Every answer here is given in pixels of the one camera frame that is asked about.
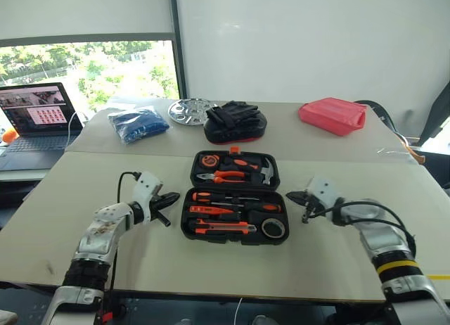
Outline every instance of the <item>laptop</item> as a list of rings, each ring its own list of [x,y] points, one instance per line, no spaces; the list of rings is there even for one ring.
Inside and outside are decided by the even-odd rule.
[[[82,130],[60,82],[0,87],[0,108],[20,135],[0,155],[0,171],[50,169],[64,153],[70,119],[69,144]]]

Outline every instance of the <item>black tool case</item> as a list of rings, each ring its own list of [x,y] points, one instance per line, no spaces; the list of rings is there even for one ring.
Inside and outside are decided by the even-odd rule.
[[[207,166],[202,164],[202,160],[209,162]],[[237,165],[236,162],[242,163],[240,160],[248,162],[249,165]],[[273,167],[273,176],[268,184],[263,184],[265,175],[261,173],[261,169],[267,168],[268,162]],[[242,171],[245,173],[244,179],[241,177],[225,178],[237,181],[243,180],[244,182],[215,183],[212,179],[200,179],[197,176],[199,174],[214,174],[216,171]],[[239,148],[236,147],[231,147],[231,151],[201,151],[195,156],[191,170],[191,181],[194,188],[187,192],[181,214],[181,230],[187,238],[212,243],[240,241],[243,245],[278,245],[289,237],[286,206],[283,197],[275,192],[280,184],[280,177],[273,156],[262,153],[240,152]],[[208,202],[198,201],[199,199],[205,199],[204,196],[199,194],[204,192],[225,196],[226,198],[223,199],[222,197],[219,203],[232,205],[212,205]],[[196,209],[192,208],[193,206],[201,206],[202,210],[193,212],[191,209]],[[214,213],[217,212],[215,208],[226,209],[228,212],[210,215],[204,213],[205,207],[213,209]],[[238,223],[246,222],[255,226],[256,230],[253,231],[253,227],[248,227],[248,229],[251,229],[248,233],[240,230],[217,230],[215,227],[213,227],[213,230],[200,230],[204,227],[207,229],[211,225],[214,226],[214,223],[232,224],[231,229],[234,229]]]

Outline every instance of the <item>blue plastic bag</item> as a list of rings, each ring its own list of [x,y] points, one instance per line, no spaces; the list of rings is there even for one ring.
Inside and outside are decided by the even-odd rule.
[[[111,113],[108,119],[124,144],[161,134],[169,128],[153,106]]]

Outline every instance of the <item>white wall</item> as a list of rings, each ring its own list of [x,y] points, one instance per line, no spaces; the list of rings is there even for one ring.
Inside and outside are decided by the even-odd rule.
[[[418,136],[450,78],[450,0],[178,0],[190,96],[373,100]]]
[[[0,0],[0,39],[173,32],[169,0]]]

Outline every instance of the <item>yellow stripe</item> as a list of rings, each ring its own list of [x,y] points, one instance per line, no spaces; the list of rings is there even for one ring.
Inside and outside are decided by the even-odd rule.
[[[396,262],[386,263],[377,269],[377,274],[381,274],[383,271],[392,269],[394,267],[418,267],[418,264],[413,260],[397,260]]]
[[[450,280],[450,274],[428,274],[427,277],[435,281]]]

